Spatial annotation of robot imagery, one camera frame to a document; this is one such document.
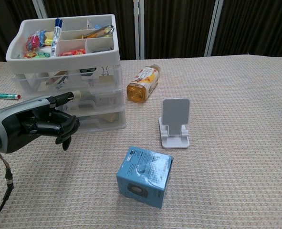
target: white phone stand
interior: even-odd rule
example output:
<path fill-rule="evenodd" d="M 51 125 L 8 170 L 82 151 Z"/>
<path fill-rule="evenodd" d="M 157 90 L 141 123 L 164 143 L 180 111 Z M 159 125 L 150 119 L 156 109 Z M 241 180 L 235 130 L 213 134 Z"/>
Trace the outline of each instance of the white phone stand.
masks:
<path fill-rule="evenodd" d="M 162 147 L 180 149 L 189 146 L 188 124 L 189 99 L 164 99 L 162 117 L 159 118 Z"/>

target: snack package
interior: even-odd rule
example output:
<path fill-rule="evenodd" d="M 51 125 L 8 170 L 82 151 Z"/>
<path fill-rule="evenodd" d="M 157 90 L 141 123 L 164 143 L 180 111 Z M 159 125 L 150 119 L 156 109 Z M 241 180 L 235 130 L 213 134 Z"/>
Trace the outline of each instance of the snack package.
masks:
<path fill-rule="evenodd" d="M 37 31 L 30 35 L 26 42 L 26 50 L 37 51 L 44 46 L 46 30 Z"/>
<path fill-rule="evenodd" d="M 51 53 L 51 50 L 52 50 L 51 46 L 43 46 L 38 50 L 38 52 Z"/>
<path fill-rule="evenodd" d="M 51 46 L 52 42 L 53 42 L 54 31 L 45 32 L 44 36 L 45 36 L 44 45 L 45 46 Z"/>
<path fill-rule="evenodd" d="M 28 52 L 25 53 L 23 58 L 24 59 L 31 59 L 31 58 L 48 58 L 50 57 L 49 53 L 45 53 L 45 52 Z"/>
<path fill-rule="evenodd" d="M 85 54 L 85 49 L 70 50 L 61 53 L 59 56 L 73 56 L 73 55 L 81 55 L 81 54 Z"/>
<path fill-rule="evenodd" d="M 40 33 L 36 32 L 33 35 L 30 35 L 26 42 L 26 49 L 28 51 L 36 51 L 40 48 Z"/>

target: plastic bottle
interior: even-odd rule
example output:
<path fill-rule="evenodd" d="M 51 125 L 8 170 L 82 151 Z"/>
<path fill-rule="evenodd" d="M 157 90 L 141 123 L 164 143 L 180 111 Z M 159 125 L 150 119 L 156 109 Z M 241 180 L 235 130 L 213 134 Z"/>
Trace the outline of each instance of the plastic bottle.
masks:
<path fill-rule="evenodd" d="M 127 86 L 128 100 L 142 103 L 154 90 L 160 77 L 160 67 L 156 64 L 146 66 Z"/>

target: black curtain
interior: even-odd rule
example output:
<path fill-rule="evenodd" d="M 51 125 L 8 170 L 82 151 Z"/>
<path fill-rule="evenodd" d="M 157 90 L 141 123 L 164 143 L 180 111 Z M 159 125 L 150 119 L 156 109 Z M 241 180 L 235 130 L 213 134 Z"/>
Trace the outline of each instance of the black curtain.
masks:
<path fill-rule="evenodd" d="M 215 0 L 145 0 L 145 58 L 204 55 Z"/>
<path fill-rule="evenodd" d="M 114 14 L 121 60 L 136 58 L 133 0 L 44 0 L 49 18 Z"/>
<path fill-rule="evenodd" d="M 0 0 L 0 61 L 5 61 L 12 39 L 25 19 L 35 19 L 37 14 L 32 0 Z"/>
<path fill-rule="evenodd" d="M 224 0 L 212 55 L 282 56 L 282 0 Z"/>

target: pen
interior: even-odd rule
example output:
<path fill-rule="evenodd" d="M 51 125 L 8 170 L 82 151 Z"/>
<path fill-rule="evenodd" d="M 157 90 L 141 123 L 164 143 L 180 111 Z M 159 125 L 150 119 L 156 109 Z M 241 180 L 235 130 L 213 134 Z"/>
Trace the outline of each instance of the pen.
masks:
<path fill-rule="evenodd" d="M 21 99 L 19 94 L 2 94 L 0 93 L 0 99 Z"/>

